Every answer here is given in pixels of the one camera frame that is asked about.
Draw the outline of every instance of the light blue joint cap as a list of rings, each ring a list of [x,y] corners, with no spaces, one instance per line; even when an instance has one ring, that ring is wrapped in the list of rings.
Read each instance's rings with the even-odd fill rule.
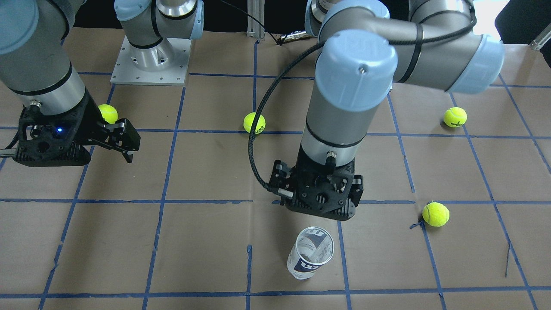
[[[38,25],[38,5],[35,0],[0,1],[0,55],[23,46]]]
[[[320,93],[337,108],[360,112],[376,107],[388,94],[398,55],[377,34],[347,29],[327,39],[316,63]]]
[[[375,16],[380,18],[390,18],[390,12],[388,11],[388,8],[385,7],[385,5],[382,4],[379,0],[342,0],[332,6],[329,11],[327,11],[321,28],[325,26],[325,23],[329,20],[329,18],[333,17],[333,15],[339,13],[342,10],[354,7],[366,8],[372,11]]]
[[[117,19],[126,22],[140,15],[151,5],[151,0],[115,0]]]
[[[473,58],[448,92],[478,94],[485,91],[498,77],[505,49],[490,35],[483,35]]]
[[[304,16],[304,30],[311,36],[317,36],[312,30],[312,24],[310,24],[310,10],[312,10],[312,0],[306,1],[306,15]]]
[[[197,2],[197,13],[195,14],[195,23],[191,30],[190,40],[200,39],[203,36],[203,27],[205,21],[205,11],[203,0]]]

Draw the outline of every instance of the tennis ball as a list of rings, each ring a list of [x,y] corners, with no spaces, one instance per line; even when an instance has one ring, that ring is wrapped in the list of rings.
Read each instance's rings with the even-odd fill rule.
[[[465,124],[467,121],[467,113],[459,107],[448,109],[444,113],[444,123],[451,128],[457,128]]]
[[[109,124],[114,124],[118,120],[117,110],[115,110],[112,106],[108,104],[101,104],[98,105],[98,108],[100,109],[101,117],[103,117]]]
[[[443,226],[450,219],[450,210],[439,202],[431,202],[423,208],[423,219],[434,227]]]
[[[247,116],[245,116],[245,119],[243,120],[243,127],[248,133],[251,132],[252,121],[255,120],[255,115],[256,115],[255,112],[249,113],[247,114]],[[261,114],[260,118],[258,119],[258,123],[256,124],[255,135],[258,135],[259,133],[261,133],[265,127],[266,127],[266,120],[264,119],[264,116],[262,116]]]

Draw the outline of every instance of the clear cup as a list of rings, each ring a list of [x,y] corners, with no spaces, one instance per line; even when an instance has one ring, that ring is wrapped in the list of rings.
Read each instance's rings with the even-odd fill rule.
[[[297,279],[311,278],[333,257],[333,238],[327,230],[308,227],[301,231],[287,259],[287,270]]]

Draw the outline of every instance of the metal mounting plate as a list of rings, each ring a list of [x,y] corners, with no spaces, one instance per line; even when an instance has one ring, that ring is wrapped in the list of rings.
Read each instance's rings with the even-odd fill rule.
[[[117,63],[111,75],[111,84],[124,85],[173,85],[183,86],[190,62],[191,40],[168,38],[176,57],[170,67],[162,71],[143,71],[136,67],[130,57],[130,43],[125,37]]]

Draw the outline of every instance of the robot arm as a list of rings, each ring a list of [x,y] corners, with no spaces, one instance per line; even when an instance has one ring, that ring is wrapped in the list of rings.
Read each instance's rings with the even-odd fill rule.
[[[82,0],[0,3],[0,80],[23,101],[16,149],[2,157],[31,167],[85,165],[87,145],[115,149],[127,162],[140,136],[127,119],[103,120],[61,48]]]
[[[377,0],[308,2],[306,29],[325,45],[296,166],[276,161],[269,182],[288,209],[341,221],[354,215],[363,193],[355,154],[393,81],[479,93],[497,77],[501,43],[470,31],[446,36],[472,28],[470,1],[410,0],[410,8],[405,22],[389,19]]]

